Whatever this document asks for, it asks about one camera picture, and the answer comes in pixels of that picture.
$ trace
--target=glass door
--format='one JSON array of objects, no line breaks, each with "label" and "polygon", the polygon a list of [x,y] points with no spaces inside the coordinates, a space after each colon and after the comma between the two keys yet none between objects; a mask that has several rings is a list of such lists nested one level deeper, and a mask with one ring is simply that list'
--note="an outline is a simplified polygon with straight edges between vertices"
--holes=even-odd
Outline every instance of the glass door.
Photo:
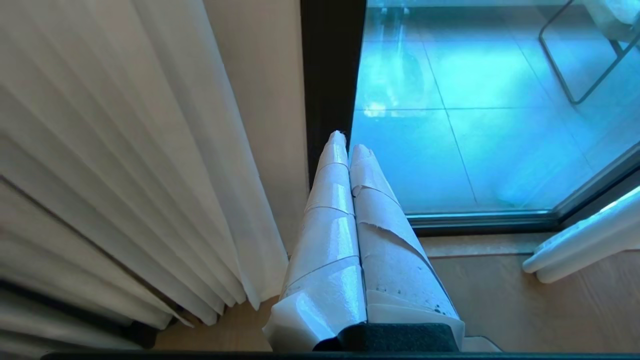
[{"label": "glass door", "polygon": [[362,40],[352,117],[337,128],[374,151],[417,231],[549,231],[635,179],[634,24],[613,33],[605,10],[566,0],[362,7],[350,18],[361,28],[333,22]]}]

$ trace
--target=beige wall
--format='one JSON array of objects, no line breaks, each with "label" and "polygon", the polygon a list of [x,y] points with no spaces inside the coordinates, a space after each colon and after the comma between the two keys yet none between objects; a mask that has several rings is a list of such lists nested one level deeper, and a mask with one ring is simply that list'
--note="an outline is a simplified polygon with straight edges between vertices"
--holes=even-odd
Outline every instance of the beige wall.
[{"label": "beige wall", "polygon": [[300,2],[204,0],[288,253],[308,195]]}]

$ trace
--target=white curtain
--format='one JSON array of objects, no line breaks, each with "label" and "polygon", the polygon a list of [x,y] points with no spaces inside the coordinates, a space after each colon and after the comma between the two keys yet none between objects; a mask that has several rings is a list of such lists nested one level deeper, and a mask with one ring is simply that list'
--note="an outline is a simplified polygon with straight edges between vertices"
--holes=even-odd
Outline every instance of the white curtain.
[{"label": "white curtain", "polygon": [[0,213],[0,279],[124,326],[137,320],[164,329],[172,315],[178,316],[94,246],[4,183]]},{"label": "white curtain", "polygon": [[25,350],[35,350],[38,346],[45,345],[43,341],[34,343],[35,348],[29,346],[32,342],[29,340],[31,337],[80,347],[132,350],[141,348],[129,340],[98,329],[73,316],[4,290],[0,290],[0,329],[5,330],[0,332],[0,344],[9,344],[2,350],[20,355],[29,354],[15,348],[18,344],[24,344]]},{"label": "white curtain", "polygon": [[554,282],[617,252],[640,245],[640,187],[599,213],[542,243],[525,272]]},{"label": "white curtain", "polygon": [[[0,24],[8,183],[206,324],[279,294],[287,256],[201,0],[2,1]],[[5,242],[41,256],[43,233]],[[48,266],[70,271],[59,246]],[[131,289],[116,309],[37,280],[112,317],[169,313]]]},{"label": "white curtain", "polygon": [[78,350],[81,347],[60,341],[0,330],[0,359],[40,359],[50,352]]}]

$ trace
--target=gray floor tile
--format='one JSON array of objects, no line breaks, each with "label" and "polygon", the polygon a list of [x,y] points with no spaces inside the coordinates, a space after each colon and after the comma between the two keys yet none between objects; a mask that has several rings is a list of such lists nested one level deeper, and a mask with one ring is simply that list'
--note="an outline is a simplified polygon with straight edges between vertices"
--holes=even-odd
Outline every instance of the gray floor tile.
[{"label": "gray floor tile", "polygon": [[444,110],[356,111],[351,149],[359,143],[374,151],[405,213],[475,210]]},{"label": "gray floor tile", "polygon": [[551,105],[513,40],[424,45],[447,109]]},{"label": "gray floor tile", "polygon": [[[616,55],[605,38],[548,40],[550,52],[575,99],[602,75]],[[550,98],[569,105],[560,82],[535,40],[520,41],[520,48]],[[640,50],[633,49],[580,106],[627,106],[640,102]]]},{"label": "gray floor tile", "polygon": [[503,41],[509,28],[493,7],[421,8],[417,11],[422,40]]},{"label": "gray floor tile", "polygon": [[448,112],[480,209],[550,209],[593,175],[553,109]]},{"label": "gray floor tile", "polygon": [[356,110],[442,109],[420,42],[364,42]]},{"label": "gray floor tile", "polygon": [[595,172],[640,143],[640,103],[624,107],[567,106],[559,113]]},{"label": "gray floor tile", "polygon": [[[542,27],[561,6],[505,6],[499,8],[511,35],[517,39],[536,40]],[[582,5],[572,5],[546,30],[545,38],[601,38],[602,34]]]}]

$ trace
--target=metal chair leg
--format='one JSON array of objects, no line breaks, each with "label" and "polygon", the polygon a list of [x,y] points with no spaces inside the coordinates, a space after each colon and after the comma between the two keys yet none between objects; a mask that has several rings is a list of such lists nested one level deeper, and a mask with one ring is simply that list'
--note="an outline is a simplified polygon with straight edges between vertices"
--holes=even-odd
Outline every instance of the metal chair leg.
[{"label": "metal chair leg", "polygon": [[629,51],[631,51],[631,49],[634,48],[634,46],[638,43],[638,40],[640,40],[640,34],[638,34],[622,52],[616,51],[615,61],[613,61],[613,63],[607,68],[607,70],[605,70],[605,72],[596,80],[595,84],[593,84],[589,88],[589,90],[587,90],[587,92],[585,92],[584,95],[576,101],[573,98],[573,95],[571,94],[571,90],[569,89],[569,86],[564,80],[564,77],[562,76],[562,72],[560,72],[560,68],[557,66],[556,61],[551,55],[551,51],[547,47],[547,43],[543,37],[543,33],[545,32],[546,28],[549,25],[551,25],[551,23],[554,20],[556,20],[573,3],[573,1],[574,0],[569,0],[553,17],[551,17],[551,19],[549,19],[549,21],[540,30],[540,34],[538,35],[538,40],[540,41],[540,44],[542,45],[542,49],[545,51],[545,54],[547,55],[547,58],[549,59],[549,62],[551,63],[551,67],[556,73],[558,80],[560,80],[560,85],[562,86],[564,93],[569,99],[569,102],[572,103],[573,105],[578,105],[582,103],[587,97],[589,97],[589,95],[591,95],[591,93],[594,90],[596,90],[596,87],[598,87],[598,85],[607,77],[607,75],[609,75],[609,73],[611,73],[611,71],[617,66],[617,64],[619,64],[620,61],[622,61],[622,59],[629,53]]}]

